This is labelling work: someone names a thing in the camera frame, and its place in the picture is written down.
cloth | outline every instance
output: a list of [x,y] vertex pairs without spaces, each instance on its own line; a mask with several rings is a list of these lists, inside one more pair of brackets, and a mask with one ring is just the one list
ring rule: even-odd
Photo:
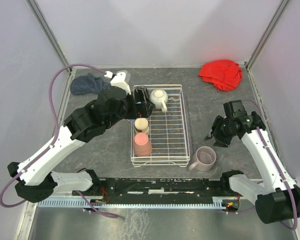
[[242,70],[234,61],[216,60],[203,65],[198,76],[218,90],[231,91],[240,84]]
[[70,92],[73,95],[99,94],[103,89],[110,86],[111,84],[103,81],[102,77],[95,77],[88,73],[87,76],[79,76],[73,79],[70,85]]

mug handle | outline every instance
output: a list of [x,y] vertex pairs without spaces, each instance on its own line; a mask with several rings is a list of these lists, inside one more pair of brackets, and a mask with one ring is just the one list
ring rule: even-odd
[[162,104],[162,107],[161,107],[162,112],[164,112],[164,113],[168,112],[166,103],[164,101],[162,101],[161,104]]
[[192,164],[189,166],[189,169],[190,169],[190,170],[194,169],[198,164],[199,164],[199,162],[198,162],[198,161],[195,161],[194,163],[192,163]]

metal wire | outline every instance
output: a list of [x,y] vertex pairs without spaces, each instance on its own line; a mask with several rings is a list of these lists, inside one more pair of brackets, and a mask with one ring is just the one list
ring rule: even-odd
[[140,166],[186,167],[190,160],[189,137],[182,85],[145,85],[152,92],[163,89],[168,94],[167,112],[154,109],[149,121],[152,153],[138,157],[134,153],[134,124],[131,123],[131,161]]

robotic arm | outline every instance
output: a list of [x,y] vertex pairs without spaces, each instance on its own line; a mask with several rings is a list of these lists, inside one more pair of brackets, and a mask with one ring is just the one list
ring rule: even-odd
[[261,117],[255,111],[248,115],[241,100],[227,102],[223,107],[226,117],[215,118],[204,140],[214,137],[214,146],[228,147],[232,138],[238,136],[251,153],[264,185],[233,170],[222,174],[223,190],[232,190],[247,198],[265,224],[294,218],[291,197],[300,217],[300,187],[282,165]]
[[[51,139],[26,161],[8,165],[11,177],[23,171],[15,186],[19,197],[37,203],[56,193],[99,188],[100,180],[93,170],[59,173],[52,169],[70,153],[102,135],[118,121],[148,118],[151,115],[154,104],[149,99],[148,90],[140,86],[132,94],[127,84],[130,78],[128,72],[120,71],[114,76],[107,72],[105,76],[112,78],[111,86],[103,90],[96,100],[74,110],[65,119],[54,145],[51,145]],[[50,150],[24,171],[23,168],[47,147]]]

white wall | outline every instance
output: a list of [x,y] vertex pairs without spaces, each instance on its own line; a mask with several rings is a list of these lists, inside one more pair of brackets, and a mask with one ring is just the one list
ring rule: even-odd
[[300,186],[300,0],[288,5],[252,74],[286,168]]
[[280,0],[37,0],[70,63],[248,61]]
[[[27,3],[0,0],[0,191],[11,179],[7,165],[26,160],[51,137],[48,86],[61,67]],[[65,79],[55,84],[55,106]],[[20,201],[14,185],[4,201]],[[13,239],[21,210],[0,206],[0,240]]]

